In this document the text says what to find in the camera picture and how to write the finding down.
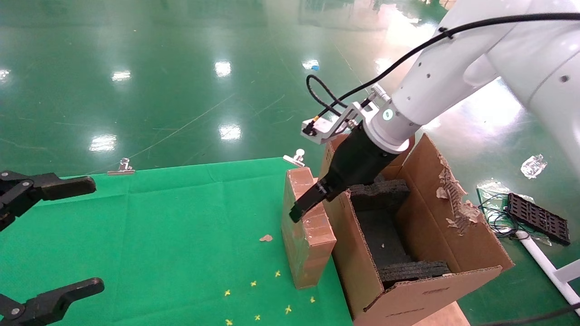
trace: black robotic claw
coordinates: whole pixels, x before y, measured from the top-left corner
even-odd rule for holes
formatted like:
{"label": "black robotic claw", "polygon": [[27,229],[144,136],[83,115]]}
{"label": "black robotic claw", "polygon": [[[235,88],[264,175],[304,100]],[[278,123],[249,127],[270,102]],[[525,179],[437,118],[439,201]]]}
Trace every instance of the black robotic claw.
{"label": "black robotic claw", "polygon": [[88,280],[54,289],[29,299],[25,304],[0,294],[0,326],[44,326],[63,319],[71,303],[99,294],[105,289],[103,280]]}
{"label": "black robotic claw", "polygon": [[89,176],[63,180],[54,173],[22,175],[0,172],[0,231],[26,213],[40,200],[59,200],[94,193],[95,181]]}
{"label": "black robotic claw", "polygon": [[383,151],[373,143],[361,122],[338,146],[328,173],[296,200],[290,218],[297,223],[323,200],[332,201],[355,184],[370,184],[398,154]]}

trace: green cloth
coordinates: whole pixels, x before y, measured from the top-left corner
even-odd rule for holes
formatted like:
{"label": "green cloth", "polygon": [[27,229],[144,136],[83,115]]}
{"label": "green cloth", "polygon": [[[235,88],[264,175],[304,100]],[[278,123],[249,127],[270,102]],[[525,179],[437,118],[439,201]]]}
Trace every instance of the green cloth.
{"label": "green cloth", "polygon": [[294,287],[280,231],[289,168],[271,158],[95,175],[94,194],[40,202],[0,233],[0,293],[24,302],[102,278],[61,326],[352,325],[332,260],[317,287]]}

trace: black cable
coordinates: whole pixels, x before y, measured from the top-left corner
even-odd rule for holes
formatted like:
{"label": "black cable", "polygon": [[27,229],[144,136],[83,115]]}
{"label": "black cable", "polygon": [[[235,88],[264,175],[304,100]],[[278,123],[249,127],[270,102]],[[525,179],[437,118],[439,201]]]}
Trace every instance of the black cable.
{"label": "black cable", "polygon": [[500,321],[500,322],[495,322],[495,323],[488,323],[488,324],[482,324],[480,326],[514,326],[514,325],[525,325],[525,324],[530,324],[530,323],[535,323],[537,321],[542,321],[542,320],[547,320],[547,319],[551,319],[551,318],[555,318],[558,317],[560,315],[572,312],[576,309],[580,309],[580,302],[578,303],[574,303],[573,305],[569,305],[565,308],[562,309],[558,309],[555,311],[552,311],[551,313],[546,313],[540,316],[535,316],[535,317],[530,317],[530,318],[522,318],[522,319],[517,319],[517,320],[508,320],[508,321]]}
{"label": "black cable", "polygon": [[[485,216],[485,219],[487,221],[487,224],[490,226],[491,230],[496,233],[496,236],[498,238],[510,238],[510,239],[514,239],[514,240],[524,240],[527,239],[529,237],[531,237],[531,233],[533,233],[534,231],[530,231],[528,230],[524,225],[522,225],[520,222],[518,222],[518,220],[516,218],[514,218],[510,213],[506,212],[503,209],[497,209],[497,208],[493,208],[493,207],[487,207],[485,206],[485,204],[494,199],[497,198],[499,196],[507,196],[508,194],[503,194],[503,193],[499,193],[499,194],[495,194],[493,196],[491,196],[490,198],[488,198],[487,200],[485,200],[484,202],[482,202],[479,206],[477,206],[477,208],[479,208],[482,212],[483,215]],[[493,213],[491,214],[486,214],[485,210],[489,210],[492,211]],[[511,226],[498,226],[497,225],[497,221],[500,218],[504,218],[505,220],[509,221],[512,225]],[[504,232],[502,230],[502,228],[505,227],[509,227],[510,230]],[[518,231],[524,231],[526,232],[528,235],[526,236],[526,238],[518,238],[518,236],[516,236],[516,232]]]}
{"label": "black cable", "polygon": [[435,37],[431,38],[430,40],[426,41],[425,43],[423,43],[423,44],[417,46],[416,48],[414,48],[413,50],[409,51],[407,54],[405,54],[400,59],[398,59],[397,62],[393,63],[389,68],[387,68],[387,70],[383,71],[377,77],[375,77],[372,80],[346,92],[344,95],[342,95],[341,97],[336,99],[334,102],[332,102],[332,104],[327,105],[325,103],[324,110],[322,110],[318,114],[318,116],[320,117],[323,114],[325,114],[326,112],[328,112],[330,110],[329,108],[332,108],[335,105],[337,105],[339,101],[342,101],[345,98],[351,96],[352,94],[355,94],[358,91],[363,90],[363,89],[373,85],[374,83],[380,81],[385,76],[390,74],[391,71],[393,71],[395,68],[397,68],[401,63],[405,62],[407,59],[412,57],[414,54],[418,53],[419,51],[423,50],[424,48],[426,48],[430,45],[433,45],[436,42],[439,42],[443,39],[452,38],[454,34],[457,34],[457,33],[462,32],[462,31],[471,30],[474,28],[491,26],[491,25],[507,24],[507,23],[520,23],[523,21],[542,21],[542,20],[580,20],[580,13],[535,13],[535,14],[528,14],[528,15],[514,15],[514,16],[496,17],[496,18],[484,19],[484,20],[480,20],[480,21],[474,21],[472,23],[468,23],[465,25],[454,27],[450,30],[448,30],[444,27],[441,27],[441,28],[439,28],[439,32],[441,32],[441,34],[436,35]]}
{"label": "black cable", "polygon": [[314,93],[314,91],[312,90],[312,86],[310,86],[310,80],[314,79],[315,81],[317,81],[320,86],[322,86],[322,88],[324,88],[324,90],[326,91],[326,93],[328,95],[330,95],[330,97],[335,101],[335,103],[337,103],[338,105],[342,106],[343,108],[346,108],[347,105],[342,103],[339,99],[336,98],[336,96],[331,92],[331,90],[326,86],[326,84],[324,84],[324,82],[322,80],[320,80],[320,78],[316,77],[315,75],[308,75],[306,76],[306,88],[308,89],[308,92],[310,93],[310,95],[312,96],[312,98],[318,102],[320,105],[324,106],[324,109],[327,111],[330,111],[338,116],[340,116],[340,113],[337,112],[335,109],[333,109],[331,106],[329,106],[328,104],[326,104],[324,101],[322,101],[320,99],[320,97],[318,97],[318,95],[316,95],[316,93]]}

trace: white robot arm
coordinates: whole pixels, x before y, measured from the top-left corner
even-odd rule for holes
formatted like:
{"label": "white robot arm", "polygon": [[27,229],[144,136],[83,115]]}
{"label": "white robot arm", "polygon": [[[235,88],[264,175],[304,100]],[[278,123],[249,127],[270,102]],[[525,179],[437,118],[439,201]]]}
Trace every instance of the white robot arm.
{"label": "white robot arm", "polygon": [[[579,0],[460,0],[438,30],[499,16],[579,11]],[[580,21],[496,24],[448,36],[423,50],[391,98],[375,85],[369,98],[351,103],[337,121],[303,122],[303,136],[317,143],[347,127],[352,133],[337,148],[328,174],[295,203],[295,222],[320,201],[372,182],[422,125],[497,76],[538,116],[568,159],[580,161],[580,108],[574,100],[580,100]],[[377,97],[384,104],[377,106]],[[358,115],[363,118],[356,125]],[[309,125],[314,132],[305,132]],[[573,166],[580,176],[580,164]]]}

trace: green epoxy floor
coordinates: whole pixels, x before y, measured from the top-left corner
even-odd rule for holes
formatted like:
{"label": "green epoxy floor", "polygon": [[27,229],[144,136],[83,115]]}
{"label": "green epoxy floor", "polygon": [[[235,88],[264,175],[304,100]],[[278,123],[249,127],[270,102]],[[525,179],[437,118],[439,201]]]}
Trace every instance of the green epoxy floor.
{"label": "green epoxy floor", "polygon": [[[418,0],[1,0],[0,165],[70,176],[122,157],[152,169],[303,148],[316,173],[323,148],[299,135],[320,110],[308,68],[317,63],[343,93],[428,39],[445,13]],[[389,93],[410,63],[382,82]],[[570,223],[572,245],[542,246],[547,256],[557,267],[580,257],[580,183],[500,82],[425,129],[467,199],[477,202],[476,184],[490,178],[534,197]],[[528,180],[520,165],[539,153],[548,167]],[[471,323],[564,306],[527,252],[503,244],[517,266],[460,301]]]}

